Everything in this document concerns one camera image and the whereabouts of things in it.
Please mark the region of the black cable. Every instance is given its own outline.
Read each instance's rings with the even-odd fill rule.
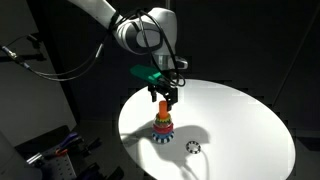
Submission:
[[[30,70],[31,72],[35,73],[36,75],[38,75],[39,77],[42,77],[44,79],[47,79],[47,80],[51,80],[51,81],[58,81],[58,82],[62,82],[62,81],[70,81],[70,80],[73,80],[73,79],[76,79],[82,75],[84,75],[85,73],[87,73],[92,67],[93,65],[95,64],[96,60],[98,59],[98,57],[96,56],[93,61],[91,62],[91,64],[88,66],[88,68],[86,70],[84,70],[82,73],[80,73],[79,75],[77,76],[74,76],[74,77],[71,77],[71,78],[66,78],[66,79],[56,79],[56,78],[50,78],[50,77],[47,77],[45,75],[42,75],[40,74],[39,72],[33,70],[32,68],[28,68],[28,70]]]
[[[78,66],[77,68],[75,69],[72,69],[70,71],[67,71],[67,72],[64,72],[64,73],[60,73],[60,74],[48,74],[48,73],[42,73],[42,72],[38,72],[38,71],[35,71],[33,70],[33,72],[37,73],[38,75],[42,75],[42,76],[65,76],[67,74],[70,74],[72,72],[75,72],[76,70],[80,69],[81,67],[83,67],[85,64],[87,64],[91,59],[92,59],[92,56],[94,55],[94,53],[96,52],[96,56],[100,54],[101,52],[101,49],[103,46],[103,43],[108,39],[108,35],[106,35],[106,37],[104,38],[103,42],[100,44],[100,46],[97,48],[96,51],[93,51],[92,54],[90,54],[90,56],[87,58],[87,60],[85,62],[83,62],[80,66]]]
[[[136,16],[136,12],[139,9],[133,10],[128,12],[127,14],[125,14],[124,16],[122,16],[122,18],[119,20],[119,22],[117,22],[115,25],[112,26],[111,28],[111,32],[113,30],[115,30],[116,28],[118,28],[119,25],[121,25],[123,22],[125,22],[128,19],[134,18]]]
[[[41,78],[47,79],[47,80],[51,80],[51,81],[58,81],[58,82],[62,82],[62,81],[70,81],[73,79],[76,79],[82,75],[84,75],[85,73],[87,73],[92,67],[93,65],[96,63],[97,59],[99,58],[100,52],[103,48],[103,43],[108,39],[108,35],[106,35],[106,37],[104,38],[103,42],[99,45],[99,47],[96,49],[96,51],[93,51],[92,54],[89,56],[88,59],[91,59],[93,55],[95,55],[94,59],[92,60],[91,64],[87,67],[87,69],[85,69],[82,73],[80,73],[77,76],[74,77],[70,77],[70,78],[65,78],[65,79],[56,79],[56,78],[51,78],[51,77],[47,77],[46,75],[43,75],[45,73],[41,73],[38,71],[33,70],[31,67],[28,67],[27,69],[33,73],[35,73],[36,75],[38,75]]]
[[[179,71],[178,71],[178,68],[177,68],[178,65],[177,65],[177,62],[176,62],[174,53],[173,53],[173,51],[172,51],[172,48],[171,48],[171,46],[170,46],[170,43],[169,43],[169,41],[168,41],[168,39],[167,39],[167,37],[166,37],[163,29],[161,28],[160,24],[159,24],[152,16],[150,16],[148,13],[146,13],[146,12],[144,12],[144,11],[141,11],[141,13],[144,14],[144,15],[146,15],[148,18],[150,18],[150,19],[156,24],[156,26],[157,26],[157,28],[159,29],[159,31],[160,31],[163,39],[165,40],[165,43],[166,43],[166,45],[167,45],[167,48],[168,48],[168,50],[169,50],[169,52],[170,52],[170,55],[171,55],[171,58],[172,58],[172,60],[173,60],[175,72],[176,72],[176,75],[178,76],[177,82],[173,82],[173,81],[171,80],[171,78],[168,79],[167,77],[166,77],[166,78],[167,78],[166,80],[169,81],[172,86],[180,86],[180,87],[184,86],[184,85],[185,85],[185,79],[184,79],[184,77],[183,77],[183,76],[179,73]],[[182,84],[182,85],[179,84],[180,77],[182,77],[182,79],[183,79],[183,84]]]
[[[86,65],[86,64],[91,60],[92,56],[93,56],[93,54],[91,54],[91,55],[87,58],[87,60],[86,60],[85,62],[83,62],[80,66],[78,66],[78,67],[76,67],[76,68],[74,68],[74,69],[72,69],[72,70],[70,70],[70,71],[64,72],[64,73],[49,74],[49,73],[42,73],[42,72],[38,72],[38,71],[35,71],[35,72],[38,73],[38,74],[41,74],[41,75],[43,75],[43,76],[65,76],[65,75],[67,75],[67,74],[70,74],[70,73],[75,72],[75,71],[77,71],[78,69],[82,68],[84,65]]]
[[[20,36],[20,37],[16,38],[15,40],[11,41],[11,42],[10,42],[9,44],[7,44],[6,46],[9,47],[9,46],[11,46],[12,44],[14,44],[15,42],[19,41],[20,39],[26,38],[26,37],[28,37],[28,36],[27,36],[27,35]]]
[[[144,29],[144,25],[143,25],[143,21],[141,19],[141,15],[140,15],[140,10],[137,11],[137,16],[139,18],[139,22],[140,22],[140,26],[141,26],[141,33],[142,33],[142,36],[143,36],[143,40],[144,40],[144,43],[146,44],[147,46],[147,50],[148,50],[148,54],[150,55],[152,61],[153,61],[153,64],[155,64],[157,70],[163,75],[163,77],[165,78],[165,80],[169,81],[169,78],[167,78],[163,71],[159,68],[157,62],[155,61],[154,57],[153,57],[153,54],[150,50],[150,46],[149,46],[149,43],[148,43],[148,40],[147,40],[147,36],[145,34],[145,29]]]

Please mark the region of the red ring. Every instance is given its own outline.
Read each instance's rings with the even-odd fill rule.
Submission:
[[[160,128],[159,126],[153,124],[153,129],[156,131],[158,134],[168,134],[173,130],[173,123],[170,124],[169,127],[166,128]]]

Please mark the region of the green part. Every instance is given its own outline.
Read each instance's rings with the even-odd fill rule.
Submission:
[[[155,124],[158,125],[158,126],[161,126],[161,125],[167,125],[167,126],[170,126],[170,124],[172,123],[171,119],[167,122],[160,122],[158,120],[155,121]]]
[[[161,73],[157,71],[157,69],[139,64],[132,67],[130,72],[134,76],[137,76],[138,78],[148,81],[154,85],[158,85],[158,78],[161,76]]]

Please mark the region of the white round table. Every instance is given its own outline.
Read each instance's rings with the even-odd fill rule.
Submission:
[[[251,96],[225,85],[187,80],[170,111],[174,139],[152,140],[159,101],[143,88],[125,103],[119,133],[131,158],[158,180],[284,180],[295,147],[282,121]],[[186,144],[201,145],[191,154]]]

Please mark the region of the stacked rings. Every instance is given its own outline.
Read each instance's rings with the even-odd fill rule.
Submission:
[[[161,119],[159,117],[159,114],[156,115],[153,123],[152,137],[153,140],[161,144],[168,143],[173,139],[173,123],[171,121],[171,116],[169,113],[168,116],[164,119]]]

